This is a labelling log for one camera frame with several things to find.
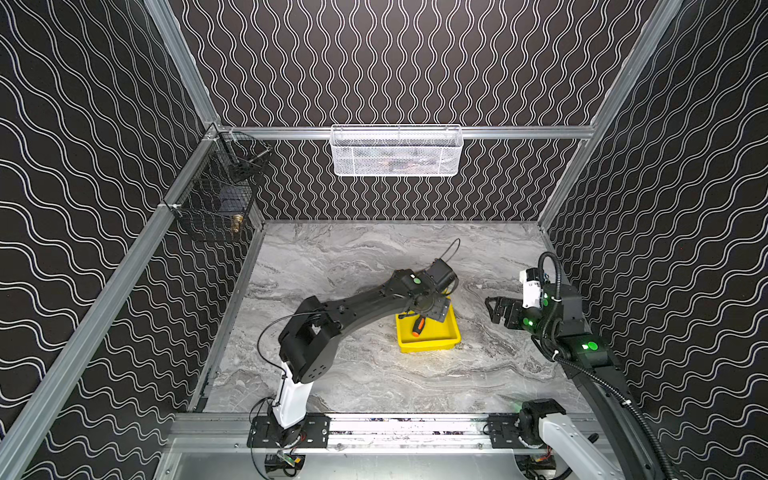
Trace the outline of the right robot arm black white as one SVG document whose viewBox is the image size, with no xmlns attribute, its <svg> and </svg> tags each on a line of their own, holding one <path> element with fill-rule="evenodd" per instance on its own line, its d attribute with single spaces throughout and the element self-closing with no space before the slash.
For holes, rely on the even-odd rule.
<svg viewBox="0 0 768 480">
<path fill-rule="evenodd" d="M 528 281 L 520 298 L 488 297 L 492 323 L 528 333 L 542 356 L 562 367 L 587 400 L 615 457 L 608 459 L 567 425 L 552 399 L 527 401 L 518 414 L 519 438 L 552 448 L 581 479 L 676 479 L 677 469 L 629 391 L 607 343 L 590 330 L 582 297 L 571 285 Z"/>
</svg>

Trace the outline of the screwdriver black orange handle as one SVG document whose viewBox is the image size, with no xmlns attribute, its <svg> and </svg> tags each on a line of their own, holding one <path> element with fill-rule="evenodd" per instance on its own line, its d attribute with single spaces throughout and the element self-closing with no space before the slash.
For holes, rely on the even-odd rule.
<svg viewBox="0 0 768 480">
<path fill-rule="evenodd" d="M 416 338 L 419 338 L 422 335 L 426 324 L 426 317 L 424 315 L 415 312 L 406 312 L 399 314 L 397 318 L 402 321 L 412 320 L 411 335 Z"/>
</svg>

